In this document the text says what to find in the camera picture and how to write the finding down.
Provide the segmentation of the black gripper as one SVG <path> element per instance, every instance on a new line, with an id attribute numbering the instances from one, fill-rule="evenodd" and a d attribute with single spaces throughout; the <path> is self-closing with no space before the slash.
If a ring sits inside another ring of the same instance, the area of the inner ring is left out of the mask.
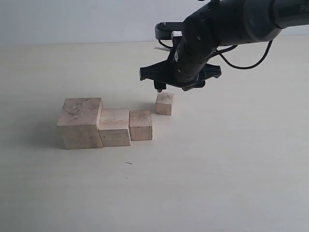
<path id="1" fill-rule="evenodd" d="M 140 80 L 152 80 L 157 93 L 165 90 L 167 85 L 183 91 L 203 88 L 206 80 L 221 76 L 221 67 L 208 63 L 216 46 L 205 45 L 198 39 L 190 44 L 183 36 L 174 38 L 172 43 L 167 60 L 140 68 Z"/>

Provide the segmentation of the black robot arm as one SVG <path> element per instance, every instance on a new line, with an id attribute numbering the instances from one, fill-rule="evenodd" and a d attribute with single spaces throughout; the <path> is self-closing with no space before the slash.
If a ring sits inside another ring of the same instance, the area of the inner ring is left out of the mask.
<path id="1" fill-rule="evenodd" d="M 152 80 L 158 92 L 168 85 L 202 88 L 222 73 L 211 58 L 241 44 L 272 44 L 283 29 L 308 23 L 306 0 L 212 0 L 182 22 L 155 26 L 156 39 L 172 46 L 166 60 L 140 68 L 140 79 Z"/>

